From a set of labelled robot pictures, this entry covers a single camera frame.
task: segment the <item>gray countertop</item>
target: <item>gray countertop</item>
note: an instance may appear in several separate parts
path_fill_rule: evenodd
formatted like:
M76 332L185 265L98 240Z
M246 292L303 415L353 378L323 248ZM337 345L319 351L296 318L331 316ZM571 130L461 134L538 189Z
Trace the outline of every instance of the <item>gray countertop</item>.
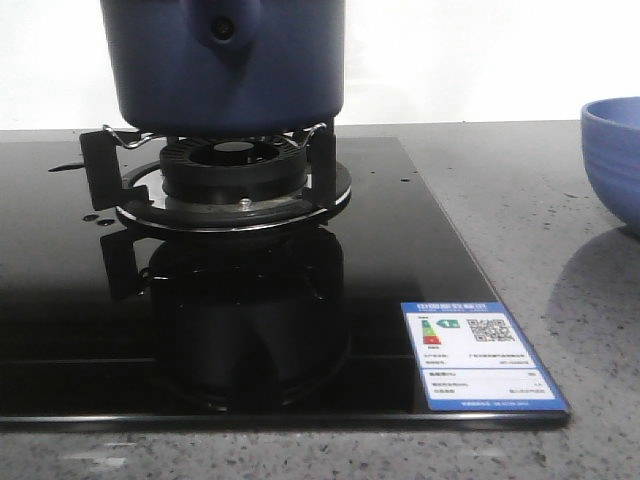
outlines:
M338 135L400 138L571 403L570 425L4 434L0 478L640 478L640 242L593 194L578 122L349 126ZM32 138L0 132L0 141Z

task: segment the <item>burner cap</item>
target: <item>burner cap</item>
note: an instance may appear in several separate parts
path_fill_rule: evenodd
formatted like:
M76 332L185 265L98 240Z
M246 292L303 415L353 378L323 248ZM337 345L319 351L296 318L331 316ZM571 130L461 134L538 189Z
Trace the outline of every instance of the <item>burner cap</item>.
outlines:
M160 152L165 193L200 204L281 197L306 183L306 167L305 150L286 142L185 139Z

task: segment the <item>screw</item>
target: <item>screw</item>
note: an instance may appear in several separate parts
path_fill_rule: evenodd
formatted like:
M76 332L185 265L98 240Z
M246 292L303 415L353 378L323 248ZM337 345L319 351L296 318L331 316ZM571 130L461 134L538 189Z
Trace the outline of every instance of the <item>screw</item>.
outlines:
M251 208L251 203L252 202L250 198L242 198L238 202L238 206L240 207L240 210L242 210L243 212L246 212Z

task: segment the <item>black glass cooktop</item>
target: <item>black glass cooktop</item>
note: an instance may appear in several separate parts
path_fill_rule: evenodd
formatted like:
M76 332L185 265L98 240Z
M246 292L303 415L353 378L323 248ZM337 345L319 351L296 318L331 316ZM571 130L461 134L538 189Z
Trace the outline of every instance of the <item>black glass cooktop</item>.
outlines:
M123 170L161 142L120 152ZM78 142L0 145L0 427L560 426L435 412L401 302L496 294L399 142L340 139L352 199L326 225L161 241L96 213Z

